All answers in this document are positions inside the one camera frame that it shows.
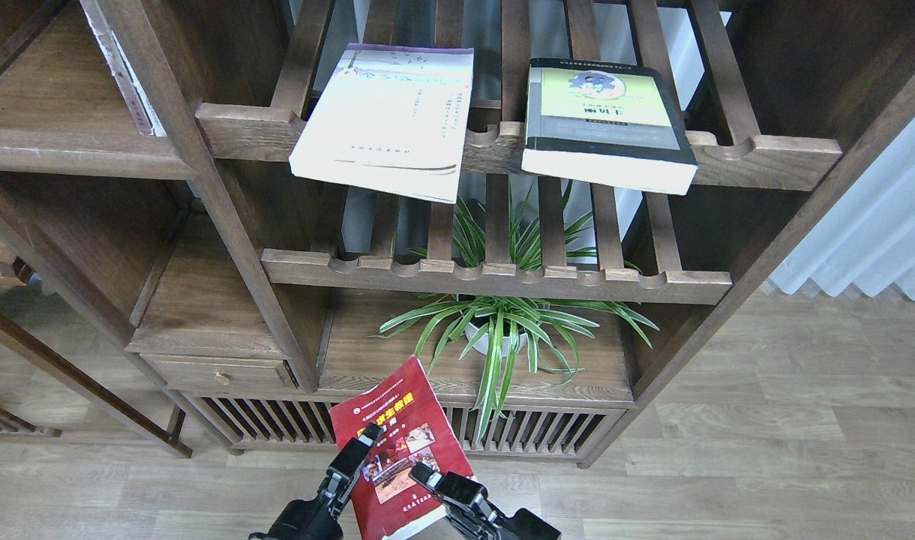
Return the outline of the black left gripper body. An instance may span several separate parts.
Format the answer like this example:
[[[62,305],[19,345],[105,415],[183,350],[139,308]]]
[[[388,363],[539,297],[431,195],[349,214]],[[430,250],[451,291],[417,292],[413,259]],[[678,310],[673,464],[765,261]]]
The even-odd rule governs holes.
[[[316,499],[294,499],[287,503],[269,531],[255,531],[250,539],[341,539],[338,517],[347,505],[348,481],[331,478],[323,481]]]

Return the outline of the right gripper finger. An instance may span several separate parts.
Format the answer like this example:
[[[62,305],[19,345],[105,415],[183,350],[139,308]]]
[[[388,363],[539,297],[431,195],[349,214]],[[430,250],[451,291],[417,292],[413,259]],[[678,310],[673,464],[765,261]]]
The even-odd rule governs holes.
[[[444,479],[444,475],[440,471],[423,462],[413,464],[409,477],[427,492],[438,492],[438,486]]]

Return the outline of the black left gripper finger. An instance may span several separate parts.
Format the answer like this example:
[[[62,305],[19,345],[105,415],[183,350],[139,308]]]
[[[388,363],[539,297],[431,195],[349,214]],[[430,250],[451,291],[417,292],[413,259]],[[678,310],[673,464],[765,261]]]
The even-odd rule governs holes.
[[[361,475],[362,467],[368,460],[372,448],[376,445],[385,428],[378,424],[369,424],[362,434],[350,440],[337,457],[328,465],[326,473],[326,493],[332,500],[348,500]]]

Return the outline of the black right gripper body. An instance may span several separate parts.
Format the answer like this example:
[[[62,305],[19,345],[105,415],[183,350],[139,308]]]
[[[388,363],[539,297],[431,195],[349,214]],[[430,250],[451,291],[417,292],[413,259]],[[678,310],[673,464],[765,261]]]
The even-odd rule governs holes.
[[[465,539],[560,539],[563,534],[529,509],[511,517],[488,500],[485,486],[454,472],[431,472],[431,496],[446,509],[445,519]]]

